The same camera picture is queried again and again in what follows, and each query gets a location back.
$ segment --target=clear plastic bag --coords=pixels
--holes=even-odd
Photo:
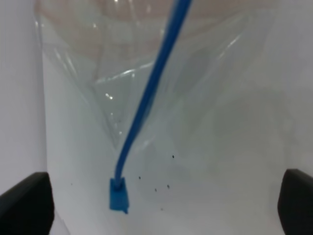
[[[168,0],[36,2],[44,52],[75,82],[115,150],[133,120],[172,4]],[[272,0],[193,1],[135,143],[137,149],[150,143],[177,114],[188,123],[188,130],[180,130],[176,141],[188,142],[179,136],[192,132],[217,94],[238,84],[236,78],[256,56],[273,9]]]

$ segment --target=transparent plastic film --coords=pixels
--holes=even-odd
[[[173,3],[36,1],[44,52],[76,84],[115,150],[134,118]],[[257,54],[274,7],[270,0],[192,2],[135,147],[146,146],[185,106],[192,115],[183,113],[184,121],[197,122],[194,117],[201,117]]]

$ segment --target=blue connector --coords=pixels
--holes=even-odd
[[[127,159],[131,146],[136,139],[142,125],[149,115],[153,104],[157,87],[162,76],[165,65],[175,45],[179,32],[186,18],[191,0],[177,0],[173,8],[171,19],[169,20],[166,35],[159,51],[154,68],[150,74],[146,89],[141,98],[138,110],[129,130],[119,156],[116,168],[115,178],[110,181],[110,209],[128,213],[129,200],[127,195],[125,179],[122,178],[123,167]]]

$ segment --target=plastic bag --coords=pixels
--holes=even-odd
[[[75,82],[115,150],[133,120],[172,4],[167,0],[36,2],[44,52]],[[137,149],[147,146],[177,114],[188,123],[188,130],[179,130],[175,141],[188,143],[179,136],[188,136],[217,102],[216,94],[238,82],[262,46],[274,7],[269,0],[193,1]]]

